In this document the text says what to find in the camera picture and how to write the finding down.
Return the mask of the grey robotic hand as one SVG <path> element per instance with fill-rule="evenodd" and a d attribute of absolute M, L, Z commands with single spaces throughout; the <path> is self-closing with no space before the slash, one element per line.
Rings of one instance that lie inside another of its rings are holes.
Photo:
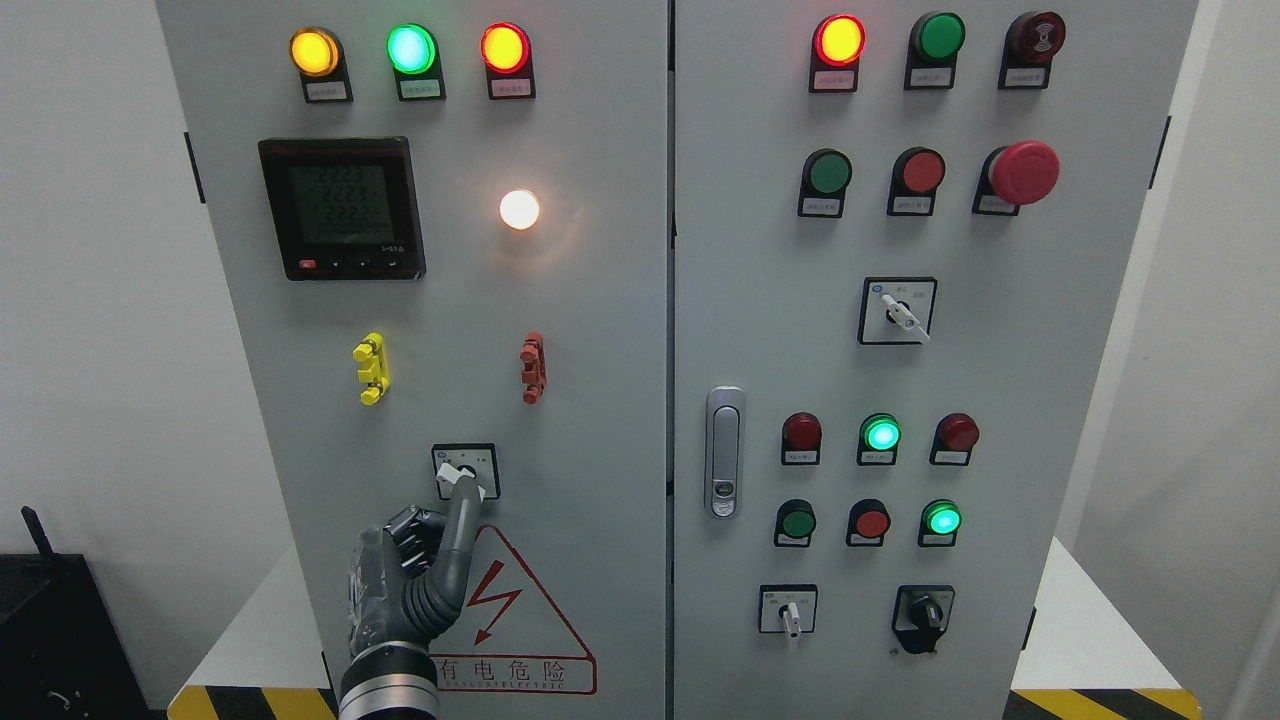
<path fill-rule="evenodd" d="M 462 612 L 485 497 L 451 480 L 447 512 L 410 505 L 360 537 L 349 574 L 349 653 L 393 641 L 426 647 Z"/>

